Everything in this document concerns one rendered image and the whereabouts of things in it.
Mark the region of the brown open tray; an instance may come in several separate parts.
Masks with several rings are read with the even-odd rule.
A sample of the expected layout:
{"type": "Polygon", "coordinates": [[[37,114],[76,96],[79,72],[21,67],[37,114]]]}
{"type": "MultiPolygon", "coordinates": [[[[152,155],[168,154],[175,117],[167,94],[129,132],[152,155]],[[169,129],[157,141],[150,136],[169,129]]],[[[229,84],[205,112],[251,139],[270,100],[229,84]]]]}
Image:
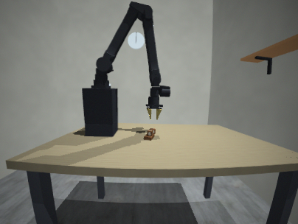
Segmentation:
{"type": "Polygon", "coordinates": [[[148,136],[148,134],[146,134],[146,135],[144,136],[144,139],[145,139],[145,140],[152,140],[154,136],[155,136],[155,134],[153,134],[152,136],[148,136]]]}

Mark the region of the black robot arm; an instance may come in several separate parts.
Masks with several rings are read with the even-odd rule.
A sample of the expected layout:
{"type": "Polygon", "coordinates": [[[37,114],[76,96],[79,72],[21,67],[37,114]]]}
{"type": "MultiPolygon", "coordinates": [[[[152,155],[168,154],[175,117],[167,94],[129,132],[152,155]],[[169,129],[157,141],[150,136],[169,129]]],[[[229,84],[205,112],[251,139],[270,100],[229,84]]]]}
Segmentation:
{"type": "Polygon", "coordinates": [[[149,5],[146,6],[146,4],[140,4],[134,1],[131,1],[129,6],[128,11],[109,47],[105,51],[105,54],[103,57],[97,59],[94,85],[92,85],[91,88],[111,88],[111,86],[109,86],[107,74],[113,71],[112,63],[114,62],[117,53],[131,30],[135,20],[139,19],[142,21],[145,34],[150,83],[151,86],[157,86],[150,89],[150,96],[156,97],[159,95],[161,97],[169,97],[170,87],[159,85],[161,82],[161,75],[159,72],[156,42],[153,31],[153,10],[149,5]]]}

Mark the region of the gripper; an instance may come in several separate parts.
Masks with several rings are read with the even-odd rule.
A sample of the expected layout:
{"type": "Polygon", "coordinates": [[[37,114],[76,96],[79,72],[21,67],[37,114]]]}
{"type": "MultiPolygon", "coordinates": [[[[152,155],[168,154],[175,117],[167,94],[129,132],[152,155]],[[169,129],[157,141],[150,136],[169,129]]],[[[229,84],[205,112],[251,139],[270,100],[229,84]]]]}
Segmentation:
{"type": "Polygon", "coordinates": [[[157,97],[150,96],[150,104],[149,105],[146,104],[146,106],[149,107],[147,108],[147,111],[148,111],[150,120],[151,120],[151,109],[156,109],[156,119],[158,120],[159,114],[162,111],[162,108],[159,108],[159,107],[163,107],[163,105],[159,105],[159,96],[157,97]]]}

